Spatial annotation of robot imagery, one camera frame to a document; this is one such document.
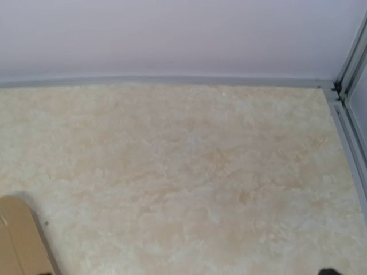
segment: white wall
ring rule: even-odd
[[[336,78],[365,0],[2,0],[0,81]]]

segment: floor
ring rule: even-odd
[[[0,195],[63,275],[345,275],[367,230],[318,89],[0,90]]]

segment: marble floor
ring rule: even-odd
[[[0,90],[0,195],[63,275],[345,275],[367,230],[318,89]]]

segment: skirting board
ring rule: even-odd
[[[336,92],[324,89],[324,93],[348,160],[365,222],[367,223],[367,165],[362,143],[357,135],[358,126],[353,123],[348,109],[338,101]]]
[[[295,78],[248,78],[223,76],[107,76],[78,78],[45,78],[1,81],[0,88],[71,86],[118,83],[156,83],[187,85],[246,85],[246,86],[279,86],[300,88],[332,89],[331,80],[295,79]]]

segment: metal frame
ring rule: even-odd
[[[361,76],[361,68],[366,65],[367,56],[367,13],[365,14],[362,24],[358,29],[356,39],[353,42],[352,48],[348,54],[347,60],[338,76],[337,88],[342,100],[345,100],[351,95],[353,89]]]
[[[362,149],[362,143],[349,111],[340,101],[338,94],[330,89],[324,89],[324,94],[337,127],[360,200],[362,213],[367,223],[367,159]]]
[[[364,16],[338,81],[335,82],[335,88],[324,89],[367,223],[367,144],[354,117],[353,108],[349,104],[349,99],[366,66],[367,14]]]

